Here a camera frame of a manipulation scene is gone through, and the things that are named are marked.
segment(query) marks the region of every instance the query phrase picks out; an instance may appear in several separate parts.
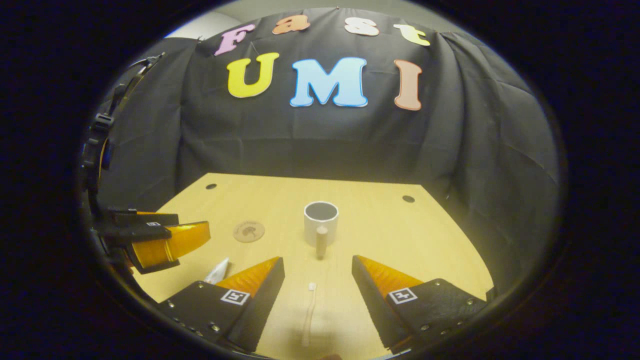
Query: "blue letter m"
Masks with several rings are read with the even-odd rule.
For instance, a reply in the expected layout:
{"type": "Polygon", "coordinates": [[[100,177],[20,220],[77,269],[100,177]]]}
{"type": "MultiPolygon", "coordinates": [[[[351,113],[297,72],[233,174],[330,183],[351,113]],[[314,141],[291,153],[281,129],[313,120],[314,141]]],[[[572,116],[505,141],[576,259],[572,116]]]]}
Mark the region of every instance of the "blue letter m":
{"type": "Polygon", "coordinates": [[[315,59],[300,60],[293,63],[293,68],[298,71],[296,82],[296,96],[289,102],[291,106],[310,106],[314,98],[309,96],[309,87],[321,104],[329,101],[329,96],[336,86],[338,95],[333,98],[337,106],[367,105],[367,98],[362,95],[362,68],[367,65],[367,60],[362,58],[342,58],[338,61],[331,73],[327,75],[324,69],[315,59]]]}

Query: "black cloth backdrop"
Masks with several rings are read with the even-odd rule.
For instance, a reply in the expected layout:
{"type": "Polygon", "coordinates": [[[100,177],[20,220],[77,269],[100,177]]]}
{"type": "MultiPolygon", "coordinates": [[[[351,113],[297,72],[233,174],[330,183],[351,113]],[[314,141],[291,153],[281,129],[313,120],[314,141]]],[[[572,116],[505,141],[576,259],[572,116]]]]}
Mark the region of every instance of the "black cloth backdrop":
{"type": "Polygon", "coordinates": [[[559,213],[557,142],[539,100],[498,54],[468,34],[365,10],[307,9],[247,24],[255,30],[219,56],[212,54],[221,35],[166,38],[140,55],[166,52],[115,114],[103,205],[154,211],[207,172],[417,183],[465,231],[498,292],[532,266],[559,213]],[[309,28],[272,34],[278,20],[297,14],[308,17],[309,28]],[[347,32],[348,17],[373,20],[380,34],[347,32]],[[394,24],[424,31],[431,45],[407,41],[394,24]],[[256,56],[272,52],[280,57],[270,87],[255,97],[231,96],[227,65],[251,59],[245,82],[254,83],[256,56]],[[289,104],[294,62],[316,59],[329,73],[347,56],[367,60],[367,106],[289,104]],[[420,111],[394,104],[395,59],[422,69],[420,111]]]}

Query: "toothbrush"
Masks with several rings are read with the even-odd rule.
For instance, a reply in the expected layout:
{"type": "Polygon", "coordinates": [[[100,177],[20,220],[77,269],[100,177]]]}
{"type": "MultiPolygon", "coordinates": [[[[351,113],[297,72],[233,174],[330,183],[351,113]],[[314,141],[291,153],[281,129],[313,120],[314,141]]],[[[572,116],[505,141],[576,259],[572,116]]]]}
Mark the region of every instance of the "toothbrush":
{"type": "Polygon", "coordinates": [[[302,346],[304,347],[309,346],[309,336],[311,333],[311,316],[313,315],[314,307],[316,306],[316,287],[317,287],[316,283],[314,282],[309,283],[309,291],[313,291],[314,296],[311,299],[311,304],[309,305],[309,308],[307,309],[307,317],[305,318],[305,325],[302,330],[302,346]]]}

